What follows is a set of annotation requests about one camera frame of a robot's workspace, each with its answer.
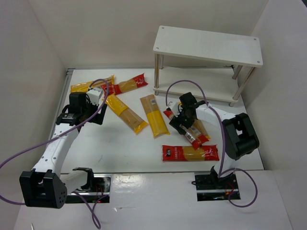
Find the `red spaghetti bag with label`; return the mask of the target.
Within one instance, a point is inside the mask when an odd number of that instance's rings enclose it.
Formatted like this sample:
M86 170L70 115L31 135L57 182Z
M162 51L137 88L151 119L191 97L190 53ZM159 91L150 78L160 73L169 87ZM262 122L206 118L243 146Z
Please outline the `red spaghetti bag with label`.
M163 113L168 117L169 120L172 118L177 118L171 111L165 110ZM203 143L209 141L209 139L207 139L198 129L196 129L194 125L192 125L190 128L187 128L187 130L187 133L183 136L189 141L195 150L197 150Z

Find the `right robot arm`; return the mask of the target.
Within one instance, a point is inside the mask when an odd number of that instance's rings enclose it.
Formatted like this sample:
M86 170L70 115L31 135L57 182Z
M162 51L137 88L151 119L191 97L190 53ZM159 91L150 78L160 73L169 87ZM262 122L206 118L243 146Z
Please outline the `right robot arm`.
M166 103L167 110L174 115L170 125L179 133L191 128L197 120L221 129L222 155L211 169L211 175L217 181L231 175L235 162L259 147L256 131L246 113L233 114L220 110L204 100L197 101L190 92L181 95L179 100L179 103Z

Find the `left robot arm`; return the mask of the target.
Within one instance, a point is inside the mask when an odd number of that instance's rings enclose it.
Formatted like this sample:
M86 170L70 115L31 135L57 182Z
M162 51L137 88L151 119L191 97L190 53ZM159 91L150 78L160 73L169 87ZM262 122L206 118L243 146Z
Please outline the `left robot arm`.
M55 140L48 143L32 170L22 172L19 178L26 206L59 209L65 204L68 195L78 188L94 188L94 173L90 168L77 167L69 174L60 173L82 126L87 122L103 123L107 105L99 103L102 96L103 91L98 88L69 95L68 105L56 119Z

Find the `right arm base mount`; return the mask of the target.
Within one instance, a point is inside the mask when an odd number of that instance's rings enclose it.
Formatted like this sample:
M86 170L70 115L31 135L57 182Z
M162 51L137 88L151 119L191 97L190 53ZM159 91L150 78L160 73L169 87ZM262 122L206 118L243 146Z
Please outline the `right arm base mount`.
M214 184L209 173L196 173L194 181L191 182L196 187L197 201L220 201L240 200L239 188L236 175L232 174L229 179Z

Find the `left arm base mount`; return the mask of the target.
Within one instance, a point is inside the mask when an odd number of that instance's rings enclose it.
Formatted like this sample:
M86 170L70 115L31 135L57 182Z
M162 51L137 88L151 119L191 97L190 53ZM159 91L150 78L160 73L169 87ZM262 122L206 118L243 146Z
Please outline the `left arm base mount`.
M82 188L87 182L85 172L70 173L61 175L61 180L67 187L67 192L79 193L88 203L109 203L110 188L111 188L111 174L95 173L94 185Z

